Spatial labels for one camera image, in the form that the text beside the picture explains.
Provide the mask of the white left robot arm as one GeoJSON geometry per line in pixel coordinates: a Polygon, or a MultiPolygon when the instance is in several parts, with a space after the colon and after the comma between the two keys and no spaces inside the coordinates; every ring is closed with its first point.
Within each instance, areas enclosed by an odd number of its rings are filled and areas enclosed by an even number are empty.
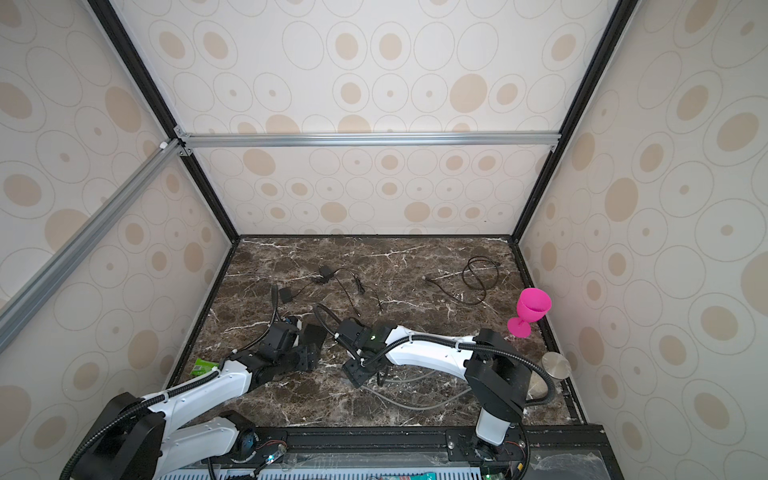
{"type": "Polygon", "coordinates": [[[160,392],[110,400],[65,463],[63,479],[156,479],[235,450],[254,433],[238,416],[195,427],[189,421],[231,399],[319,362],[326,330],[279,321],[251,348],[229,354],[209,373],[160,392]]]}

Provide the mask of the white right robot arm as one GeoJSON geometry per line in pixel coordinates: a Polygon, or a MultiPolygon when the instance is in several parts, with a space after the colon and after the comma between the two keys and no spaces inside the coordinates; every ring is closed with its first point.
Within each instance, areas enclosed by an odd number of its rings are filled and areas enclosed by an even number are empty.
{"type": "Polygon", "coordinates": [[[369,328],[353,318],[340,319],[323,304],[312,313],[350,355],[342,369],[356,388],[364,388],[392,366],[415,366],[464,380],[480,405],[471,440],[479,459],[489,462],[512,443],[527,408],[551,403],[556,381],[540,365],[522,356],[496,331],[448,337],[381,323],[369,328]]]}

